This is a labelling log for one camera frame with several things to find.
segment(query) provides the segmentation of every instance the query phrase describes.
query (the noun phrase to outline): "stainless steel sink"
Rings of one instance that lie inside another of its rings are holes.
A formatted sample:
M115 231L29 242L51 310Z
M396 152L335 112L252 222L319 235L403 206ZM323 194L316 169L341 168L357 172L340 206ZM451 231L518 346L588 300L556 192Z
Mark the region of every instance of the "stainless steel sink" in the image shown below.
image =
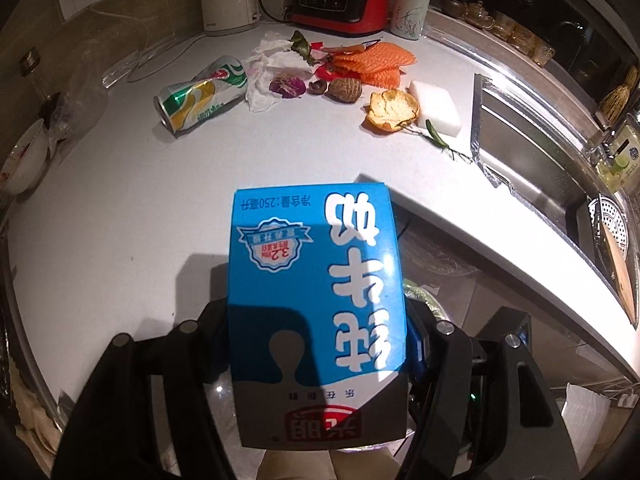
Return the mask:
M555 228L614 292L598 261L588 205L599 194L618 203L620 197L610 193L589 163L588 147L563 135L552 111L524 103L508 87L499 88L477 75L474 91L471 142L476 163L494 186L508 186L514 197ZM633 247L627 265L638 293L638 242L635 226L629 223Z
M572 158L565 150L535 116L490 82L484 82L478 135L480 161L489 169L489 176L510 186L580 246L578 227L585 221L580 216L586 215L588 222L586 205L606 188L597 186L595 173L587 175L575 155Z

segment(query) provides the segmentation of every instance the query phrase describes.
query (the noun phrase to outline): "milk carton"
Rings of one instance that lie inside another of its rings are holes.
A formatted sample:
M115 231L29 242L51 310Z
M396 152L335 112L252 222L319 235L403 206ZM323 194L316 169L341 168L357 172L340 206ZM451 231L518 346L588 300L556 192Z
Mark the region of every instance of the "milk carton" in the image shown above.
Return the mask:
M384 184L236 192L228 319L243 446L404 437L404 295Z

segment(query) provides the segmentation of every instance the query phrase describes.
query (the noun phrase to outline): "green leaf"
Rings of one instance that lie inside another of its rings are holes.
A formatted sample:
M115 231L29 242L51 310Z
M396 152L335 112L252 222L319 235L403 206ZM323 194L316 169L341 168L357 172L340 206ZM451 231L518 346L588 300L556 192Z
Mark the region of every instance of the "green leaf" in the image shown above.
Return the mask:
M431 121L428 119L427 119L426 126L427 126L427 130L429 131L429 134L431 135L431 137L433 137L433 140L435 140L441 147L449 149L449 145L444 140L442 140L442 137L433 127L433 124L431 124Z
M311 45L299 30L293 33L290 41L293 41L291 49L294 52L300 54L307 63L315 64L316 60L311 57Z

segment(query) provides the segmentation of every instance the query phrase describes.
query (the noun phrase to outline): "power cord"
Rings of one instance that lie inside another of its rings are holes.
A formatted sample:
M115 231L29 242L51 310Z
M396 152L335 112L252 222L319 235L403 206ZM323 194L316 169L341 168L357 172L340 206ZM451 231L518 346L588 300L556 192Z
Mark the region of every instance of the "power cord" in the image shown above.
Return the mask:
M402 230L398 233L398 236L396 237L396 240L400 240L400 238L402 237L402 235L406 232L406 230L409 228L409 225L411 225L411 220L414 219L414 216L411 215L409 216L409 219L406 221L405 226L402 228Z
M291 23L291 21L280 20L278 18L274 18L273 16L271 16L270 13L267 12L267 9L264 8L264 4L262 3L262 0L258 0L258 4L260 5L260 9L264 13L264 15L267 16L269 19L273 20L274 22L277 22L277 23ZM140 54L138 56L138 59L136 60L136 64L134 65L133 69L131 70L131 72L129 72L129 75L127 75L127 78L126 78L126 82L127 83L137 83L138 81L142 81L143 79L146 79L147 77L150 77L153 74L156 74L156 73L160 72L164 68L166 68L169 65L171 65L171 63L176 61L185 52L187 52L187 50L189 50L197 41L200 41L202 38L205 37L204 34L197 35L176 56L174 56L173 59L169 60L164 65L159 66L155 70L152 70L148 74L145 74L145 75L137 77L137 78L133 78L133 75L144 64L144 63L142 63L142 59L145 56L146 50L148 49L148 46L149 46L149 29L146 26L146 23L143 20L140 20L139 18L136 18L136 17L133 17L133 16L127 16L126 14L116 14L115 12L105 12L103 10L95 9L94 6L89 6L89 9L92 12L94 12L95 14L100 14L101 16L108 16L110 18L121 18L123 20L131 20L131 21L137 22L144 28L144 30L145 30L145 46L140 51Z
M147 77L150 77L153 74L160 72L162 69L166 68L167 66L171 65L171 63L176 61L180 56L182 56L182 54L187 52L187 50L189 50L194 43L196 43L197 41L200 41L202 38L205 37L204 34L197 35L173 59L166 62L164 65L156 68L155 70L152 70L148 74L145 74L143 76L133 79L133 75L140 68L140 66L143 65L142 59L145 56L146 50L148 49L148 46L149 46L149 29L147 28L146 23L143 20L140 20L139 18L135 18L133 16L127 16L126 14L116 14L115 12L104 12L103 10L95 9L94 6L89 6L89 9L95 14L100 14L101 16L108 16L110 18L121 18L124 20L132 20L142 25L142 27L145 29L145 46L140 51L140 54L138 55L138 59L136 60L136 64L134 65L133 69L131 70L131 72L129 72L129 75L127 75L127 78L125 79L127 83L137 83L138 81L142 81L143 79L146 79Z
M264 4L262 2L262 0L258 0L258 5L260 5L260 10L262 11L262 13L269 18L270 20L276 22L276 23L292 23L291 20L281 20L279 18L275 18L274 16L271 16L267 9L264 8Z

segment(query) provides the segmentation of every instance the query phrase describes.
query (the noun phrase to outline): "white cup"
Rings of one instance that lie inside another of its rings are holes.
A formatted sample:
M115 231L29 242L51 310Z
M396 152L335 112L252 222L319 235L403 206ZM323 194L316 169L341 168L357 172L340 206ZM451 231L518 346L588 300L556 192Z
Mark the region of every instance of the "white cup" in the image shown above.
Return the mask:
M406 40L420 38L430 0L396 0L390 30Z

